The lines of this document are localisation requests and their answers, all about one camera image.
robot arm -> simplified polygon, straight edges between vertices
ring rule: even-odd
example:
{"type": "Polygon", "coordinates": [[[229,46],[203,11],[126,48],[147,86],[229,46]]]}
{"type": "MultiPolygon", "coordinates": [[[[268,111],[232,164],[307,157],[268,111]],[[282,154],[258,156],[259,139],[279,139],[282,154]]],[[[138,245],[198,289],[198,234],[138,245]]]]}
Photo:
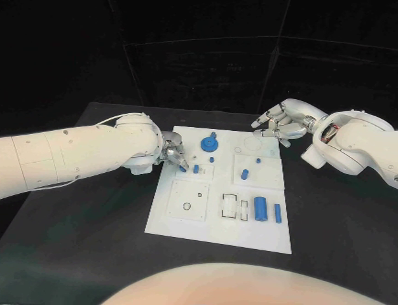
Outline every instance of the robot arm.
{"type": "Polygon", "coordinates": [[[314,168],[328,163],[340,172],[357,175],[369,166],[384,182],[398,188],[398,131],[376,116],[361,111],[335,112],[330,116],[305,102],[284,100],[253,121],[269,121],[269,129],[253,131],[258,137],[286,139],[312,134],[312,144],[301,158],[314,168]]]}
{"type": "Polygon", "coordinates": [[[178,134],[161,132],[144,114],[125,114],[115,127],[93,125],[0,138],[0,199],[121,166],[135,175],[149,173],[164,160],[187,168],[178,134]]]}

cable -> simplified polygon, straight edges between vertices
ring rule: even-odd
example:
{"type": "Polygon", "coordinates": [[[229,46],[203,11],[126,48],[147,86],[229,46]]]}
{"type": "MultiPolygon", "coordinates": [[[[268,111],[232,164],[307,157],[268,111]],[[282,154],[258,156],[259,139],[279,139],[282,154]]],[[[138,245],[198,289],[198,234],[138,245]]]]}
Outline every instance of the cable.
{"type": "Polygon", "coordinates": [[[111,119],[115,119],[115,118],[121,118],[122,116],[128,115],[128,113],[124,113],[124,114],[119,114],[116,116],[112,116],[111,118],[105,119],[103,121],[100,121],[99,123],[95,124],[96,125],[100,125],[102,123],[105,123],[106,121],[109,121],[111,119]]]}
{"type": "Polygon", "coordinates": [[[49,187],[40,187],[38,189],[28,189],[27,191],[43,191],[44,189],[56,189],[57,187],[63,187],[67,186],[69,184],[72,184],[77,179],[72,180],[70,182],[67,182],[66,184],[62,184],[59,186],[49,186],[49,187]]]}

black table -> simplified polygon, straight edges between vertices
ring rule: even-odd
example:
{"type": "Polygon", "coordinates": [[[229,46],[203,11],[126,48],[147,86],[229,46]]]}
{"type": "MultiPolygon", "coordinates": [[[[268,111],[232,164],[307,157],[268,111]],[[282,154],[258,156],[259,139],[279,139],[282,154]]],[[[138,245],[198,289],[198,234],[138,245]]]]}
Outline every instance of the black table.
{"type": "MultiPolygon", "coordinates": [[[[253,115],[90,103],[77,126],[144,112],[174,125],[250,131],[253,115]]],[[[309,136],[281,148],[292,254],[144,234],[161,166],[124,168],[33,192],[0,240],[0,302],[96,304],[124,286],[203,262],[269,266],[398,304],[398,190],[371,169],[354,177],[299,159],[309,136]]]]}

